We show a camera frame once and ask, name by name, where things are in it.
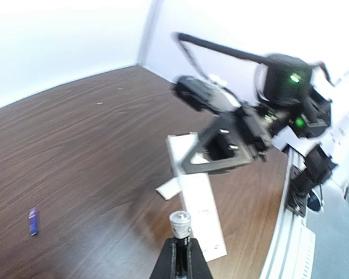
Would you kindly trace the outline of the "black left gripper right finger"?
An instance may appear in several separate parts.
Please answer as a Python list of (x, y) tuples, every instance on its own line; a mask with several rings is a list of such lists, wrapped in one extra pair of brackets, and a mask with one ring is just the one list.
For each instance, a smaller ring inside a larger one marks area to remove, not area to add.
[(195, 238), (188, 244), (188, 277), (191, 279), (212, 279), (211, 271)]

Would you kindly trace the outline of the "white remote control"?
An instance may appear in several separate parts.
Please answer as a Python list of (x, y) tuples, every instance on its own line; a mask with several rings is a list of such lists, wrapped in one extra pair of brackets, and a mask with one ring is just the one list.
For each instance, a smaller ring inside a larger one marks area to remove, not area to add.
[(197, 143), (198, 135), (170, 135), (167, 145), (174, 180), (179, 185), (181, 203), (191, 216), (191, 229), (207, 262), (227, 255), (213, 190), (206, 173), (186, 174), (181, 162)]

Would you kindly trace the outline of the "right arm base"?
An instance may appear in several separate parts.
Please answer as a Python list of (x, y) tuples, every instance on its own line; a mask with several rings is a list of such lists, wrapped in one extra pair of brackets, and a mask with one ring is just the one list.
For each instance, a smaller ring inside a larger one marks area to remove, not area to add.
[(315, 145), (305, 157), (291, 146), (287, 146), (286, 151), (297, 155), (298, 161), (304, 164), (304, 168), (294, 163), (289, 166), (286, 208), (297, 216), (305, 217), (310, 191), (324, 184), (332, 176), (337, 163), (332, 161), (332, 157), (327, 155), (319, 144)]

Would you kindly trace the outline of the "white battery cover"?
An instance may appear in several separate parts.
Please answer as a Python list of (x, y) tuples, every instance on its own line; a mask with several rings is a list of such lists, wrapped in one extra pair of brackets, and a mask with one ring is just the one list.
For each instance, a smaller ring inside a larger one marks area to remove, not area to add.
[(176, 177), (171, 178), (155, 190), (166, 201), (181, 193), (181, 188)]

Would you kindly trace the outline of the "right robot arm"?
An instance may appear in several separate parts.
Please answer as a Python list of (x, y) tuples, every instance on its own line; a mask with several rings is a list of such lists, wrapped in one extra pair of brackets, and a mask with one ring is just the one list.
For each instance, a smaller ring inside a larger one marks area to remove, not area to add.
[(239, 59), (266, 66), (258, 104), (251, 105), (210, 77), (181, 76), (175, 96), (194, 110), (216, 117), (181, 162), (187, 174), (220, 173), (264, 159), (273, 138), (289, 127), (298, 138), (317, 138), (332, 123), (332, 101), (311, 84), (313, 65), (282, 54), (242, 53)]

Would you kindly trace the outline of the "black silver battery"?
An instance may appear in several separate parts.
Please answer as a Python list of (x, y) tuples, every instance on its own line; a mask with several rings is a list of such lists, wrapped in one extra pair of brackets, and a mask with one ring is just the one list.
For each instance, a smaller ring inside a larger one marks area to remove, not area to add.
[(169, 216), (176, 243), (176, 278), (187, 278), (187, 247), (191, 238), (191, 216), (184, 210)]

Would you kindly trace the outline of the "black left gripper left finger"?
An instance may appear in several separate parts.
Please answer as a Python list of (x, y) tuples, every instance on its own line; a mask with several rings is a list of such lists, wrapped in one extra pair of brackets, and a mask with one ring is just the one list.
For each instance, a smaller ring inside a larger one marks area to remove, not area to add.
[(176, 278), (176, 240), (168, 238), (164, 242), (150, 279)]

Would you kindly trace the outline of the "aluminium front rail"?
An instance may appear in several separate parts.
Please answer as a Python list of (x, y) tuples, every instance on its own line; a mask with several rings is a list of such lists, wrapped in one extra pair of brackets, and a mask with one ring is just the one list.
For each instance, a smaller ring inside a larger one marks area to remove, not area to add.
[(304, 158), (291, 146), (284, 148), (288, 156), (282, 200), (270, 248), (261, 278), (311, 278), (315, 251), (315, 234), (306, 227), (307, 218), (286, 208), (291, 168), (304, 167)]

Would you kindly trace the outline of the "purple battery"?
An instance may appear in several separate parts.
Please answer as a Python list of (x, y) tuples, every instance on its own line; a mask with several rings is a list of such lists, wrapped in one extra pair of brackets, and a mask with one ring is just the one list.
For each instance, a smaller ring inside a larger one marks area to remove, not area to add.
[(35, 236), (39, 233), (38, 210), (32, 208), (29, 212), (29, 234)]

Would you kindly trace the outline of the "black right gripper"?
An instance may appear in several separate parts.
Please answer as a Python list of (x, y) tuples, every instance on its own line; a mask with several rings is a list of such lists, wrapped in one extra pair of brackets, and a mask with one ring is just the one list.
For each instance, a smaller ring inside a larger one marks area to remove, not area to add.
[(215, 117), (181, 162), (186, 174), (223, 173), (253, 161), (266, 161), (274, 123), (264, 106), (242, 104)]

